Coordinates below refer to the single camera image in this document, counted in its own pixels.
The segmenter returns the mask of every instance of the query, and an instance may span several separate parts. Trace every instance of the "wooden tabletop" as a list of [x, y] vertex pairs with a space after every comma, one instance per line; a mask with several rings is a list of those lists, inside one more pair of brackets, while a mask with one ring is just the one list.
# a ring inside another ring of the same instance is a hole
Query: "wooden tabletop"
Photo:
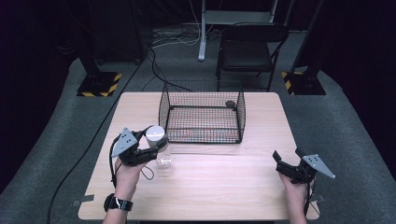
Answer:
[[[297, 165], [300, 158], [277, 94], [245, 92], [246, 127], [241, 144], [170, 144], [172, 165], [148, 163], [154, 178], [140, 176], [128, 214], [133, 220], [282, 220], [288, 219], [285, 190], [272, 154]], [[160, 92], [125, 92], [109, 126], [81, 204], [81, 219], [104, 219], [103, 203], [114, 192], [108, 154], [123, 128], [141, 131], [158, 124]], [[144, 137], [139, 148], [147, 148]], [[309, 209], [309, 219], [318, 213]]]

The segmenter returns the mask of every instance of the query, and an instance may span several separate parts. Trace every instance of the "smartwatch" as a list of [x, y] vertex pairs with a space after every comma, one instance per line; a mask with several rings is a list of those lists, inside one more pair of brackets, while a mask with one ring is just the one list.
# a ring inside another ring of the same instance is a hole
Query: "smartwatch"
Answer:
[[104, 208], [106, 212], [108, 209], [114, 209], [114, 208], [129, 212], [132, 210], [132, 205], [134, 205], [132, 202], [114, 197], [114, 193], [112, 193], [107, 196], [105, 200]]

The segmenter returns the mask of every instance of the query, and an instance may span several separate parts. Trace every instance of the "black wire mesh basket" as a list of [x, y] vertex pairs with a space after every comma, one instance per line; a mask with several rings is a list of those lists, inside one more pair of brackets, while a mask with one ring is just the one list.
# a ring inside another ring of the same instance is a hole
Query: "black wire mesh basket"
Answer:
[[159, 124], [171, 143], [238, 144], [245, 121], [238, 81], [171, 81], [163, 86]]

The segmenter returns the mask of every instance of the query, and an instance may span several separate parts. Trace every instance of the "light wood table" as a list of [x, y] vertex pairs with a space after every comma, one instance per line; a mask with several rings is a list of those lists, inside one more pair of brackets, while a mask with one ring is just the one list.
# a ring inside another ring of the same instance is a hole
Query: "light wood table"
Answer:
[[[140, 176], [132, 220], [280, 220], [288, 219], [285, 191], [272, 154], [296, 165], [300, 158], [279, 97], [270, 92], [245, 92], [246, 127], [241, 144], [170, 144], [170, 170], [148, 163], [154, 178]], [[108, 154], [123, 128], [141, 131], [158, 124], [160, 92], [126, 92], [119, 101], [78, 216], [103, 219], [103, 203], [114, 192]], [[147, 148], [145, 138], [139, 148]], [[309, 219], [318, 213], [308, 211]]]

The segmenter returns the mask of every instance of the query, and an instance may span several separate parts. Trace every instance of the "hand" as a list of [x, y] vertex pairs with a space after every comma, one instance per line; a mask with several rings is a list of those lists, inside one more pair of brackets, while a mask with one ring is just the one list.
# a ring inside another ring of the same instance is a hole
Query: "hand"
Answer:
[[[121, 164], [120, 158], [117, 158], [115, 167]], [[136, 191], [137, 181], [139, 180], [140, 171], [147, 163], [138, 164], [136, 166], [126, 166], [121, 164], [116, 172], [117, 186], [114, 196], [123, 200], [131, 201]]]
[[306, 223], [304, 204], [306, 200], [306, 184], [292, 184], [290, 179], [279, 173], [279, 177], [285, 186], [286, 206], [288, 208], [290, 223]]

